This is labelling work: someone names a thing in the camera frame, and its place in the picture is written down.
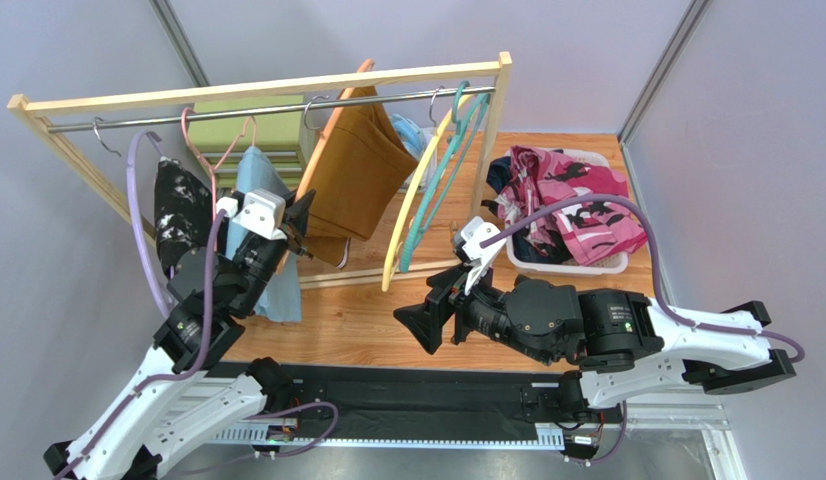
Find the pink camouflage trousers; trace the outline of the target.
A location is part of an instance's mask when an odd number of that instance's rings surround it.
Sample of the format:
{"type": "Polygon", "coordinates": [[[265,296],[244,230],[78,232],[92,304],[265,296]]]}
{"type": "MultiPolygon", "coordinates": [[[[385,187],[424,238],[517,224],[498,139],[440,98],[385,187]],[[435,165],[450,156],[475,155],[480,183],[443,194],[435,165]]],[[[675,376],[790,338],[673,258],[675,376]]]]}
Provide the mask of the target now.
{"type": "MultiPolygon", "coordinates": [[[[565,155],[563,150],[525,145],[510,147],[503,156],[510,157],[511,180],[494,200],[484,201],[482,205],[510,227],[565,200],[587,195],[628,196],[624,174],[611,167],[581,163],[565,155]]],[[[549,231],[557,230],[573,255],[572,260],[582,266],[620,252],[631,255],[647,243],[645,231],[632,212],[611,201],[570,205],[514,233],[525,228],[529,229],[527,239],[539,250],[544,243],[554,243],[549,231]]]]}

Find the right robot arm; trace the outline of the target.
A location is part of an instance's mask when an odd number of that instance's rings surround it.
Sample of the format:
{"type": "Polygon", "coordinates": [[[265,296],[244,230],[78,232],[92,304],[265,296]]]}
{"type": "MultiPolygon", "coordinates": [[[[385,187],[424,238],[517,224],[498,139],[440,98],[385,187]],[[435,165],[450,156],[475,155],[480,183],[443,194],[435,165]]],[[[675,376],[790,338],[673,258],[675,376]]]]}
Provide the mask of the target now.
{"type": "Polygon", "coordinates": [[[713,331],[678,324],[637,292],[579,291],[526,276],[501,291],[490,276],[469,285],[469,274],[457,265],[429,277],[425,299],[397,308],[394,318],[428,353],[451,324],[454,344],[475,332],[543,365],[567,362],[570,370],[540,401],[557,421],[586,423],[673,386],[732,395],[796,374],[789,354],[770,345],[769,318],[758,301],[717,314],[721,329],[713,331]]]}

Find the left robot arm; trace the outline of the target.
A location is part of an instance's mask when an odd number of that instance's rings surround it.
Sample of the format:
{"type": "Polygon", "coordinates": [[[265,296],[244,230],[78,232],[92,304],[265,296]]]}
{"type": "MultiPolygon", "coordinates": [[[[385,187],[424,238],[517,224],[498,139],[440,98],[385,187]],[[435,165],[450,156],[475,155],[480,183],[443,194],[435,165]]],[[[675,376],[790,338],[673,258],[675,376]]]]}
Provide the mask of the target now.
{"type": "Polygon", "coordinates": [[[304,251],[313,201],[256,189],[217,202],[176,251],[164,321],[130,381],[85,433],[45,451],[54,478],[159,479],[229,425],[282,403],[291,380],[260,358],[212,398],[172,414],[243,334],[285,257],[304,251]]]}

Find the dark blue jeans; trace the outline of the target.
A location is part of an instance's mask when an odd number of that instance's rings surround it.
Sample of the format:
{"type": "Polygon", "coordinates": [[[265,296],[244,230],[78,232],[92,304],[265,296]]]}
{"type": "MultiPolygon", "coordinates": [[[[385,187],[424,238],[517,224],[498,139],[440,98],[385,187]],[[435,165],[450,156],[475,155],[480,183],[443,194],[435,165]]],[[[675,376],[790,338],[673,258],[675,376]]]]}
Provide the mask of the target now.
{"type": "MultiPolygon", "coordinates": [[[[511,180],[510,157],[503,156],[491,162],[487,174],[487,184],[499,195],[511,180]]],[[[553,244],[543,244],[543,249],[539,250],[527,239],[529,229],[525,228],[514,233],[512,238],[515,257],[526,263],[537,264],[564,264],[573,259],[573,255],[566,247],[560,233],[549,231],[553,234],[553,244]]]]}

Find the brown trousers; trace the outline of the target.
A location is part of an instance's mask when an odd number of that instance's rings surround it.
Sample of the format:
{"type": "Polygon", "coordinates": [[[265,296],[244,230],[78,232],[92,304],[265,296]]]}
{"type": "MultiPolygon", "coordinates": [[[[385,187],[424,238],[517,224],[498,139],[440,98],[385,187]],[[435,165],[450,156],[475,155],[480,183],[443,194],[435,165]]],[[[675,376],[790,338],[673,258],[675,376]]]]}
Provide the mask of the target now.
{"type": "Polygon", "coordinates": [[[305,244],[315,259],[343,268],[353,240],[374,234],[387,206],[418,166],[381,103],[333,109],[297,196],[315,192],[305,244]]]}

